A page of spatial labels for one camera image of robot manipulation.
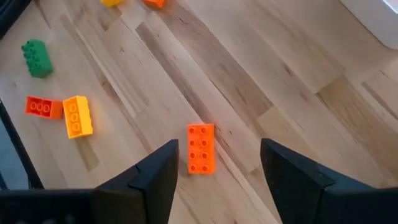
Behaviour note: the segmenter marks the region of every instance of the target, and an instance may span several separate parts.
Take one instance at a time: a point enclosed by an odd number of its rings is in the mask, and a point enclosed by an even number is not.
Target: toy block
[[[188,125],[188,173],[213,174],[216,170],[214,124]]]
[[[48,100],[36,96],[28,96],[26,99],[25,114],[36,115],[47,119],[62,118],[62,102]]]
[[[165,0],[142,0],[148,7],[154,9],[162,9],[165,3]]]
[[[49,54],[41,40],[28,40],[21,48],[32,77],[45,78],[53,71]]]
[[[69,139],[93,134],[87,98],[74,96],[62,103]]]
[[[113,7],[121,2],[123,2],[123,0],[101,0],[102,4],[104,4],[105,6],[108,7]]]

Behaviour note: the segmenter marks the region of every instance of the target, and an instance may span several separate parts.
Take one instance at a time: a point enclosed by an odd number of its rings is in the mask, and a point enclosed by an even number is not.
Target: lego stud
[[[49,105],[44,105],[44,106],[43,106],[43,111],[44,111],[45,113],[50,112],[50,106],[49,106]]]
[[[70,121],[71,122],[77,122],[77,120],[78,120],[77,113],[73,113],[73,114],[70,115]]]
[[[39,104],[36,106],[36,109],[37,109],[38,111],[41,111],[41,110],[43,109],[43,104],[39,103]]]
[[[31,102],[30,103],[30,109],[31,110],[36,110],[36,103],[35,102]]]
[[[80,131],[80,124],[79,123],[73,123],[72,124],[72,131],[74,131],[74,132]]]
[[[70,112],[75,112],[77,110],[77,106],[76,106],[76,104],[71,104],[70,106],[69,106],[69,111]]]

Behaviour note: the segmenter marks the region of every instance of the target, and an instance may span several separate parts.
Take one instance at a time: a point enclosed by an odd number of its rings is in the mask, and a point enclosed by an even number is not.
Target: wood plank
[[[343,67],[309,33],[268,1],[241,6],[254,30],[313,92],[343,74]]]
[[[271,102],[201,20],[178,2],[159,16],[246,124],[268,110]]]
[[[345,126],[364,150],[380,164],[385,164],[391,175],[398,177],[397,133],[386,124],[363,100],[345,77],[341,77],[318,93],[319,99]]]

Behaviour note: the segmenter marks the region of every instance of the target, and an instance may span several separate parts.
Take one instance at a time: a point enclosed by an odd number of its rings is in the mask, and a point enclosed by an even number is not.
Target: white object
[[[398,0],[341,0],[385,46],[398,49]]]

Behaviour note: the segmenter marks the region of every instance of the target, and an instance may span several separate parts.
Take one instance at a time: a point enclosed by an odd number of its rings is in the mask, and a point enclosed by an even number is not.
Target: red lego brick
[[[62,109],[62,101],[48,100],[36,96],[28,96],[26,99],[25,114],[47,119],[61,119]]]

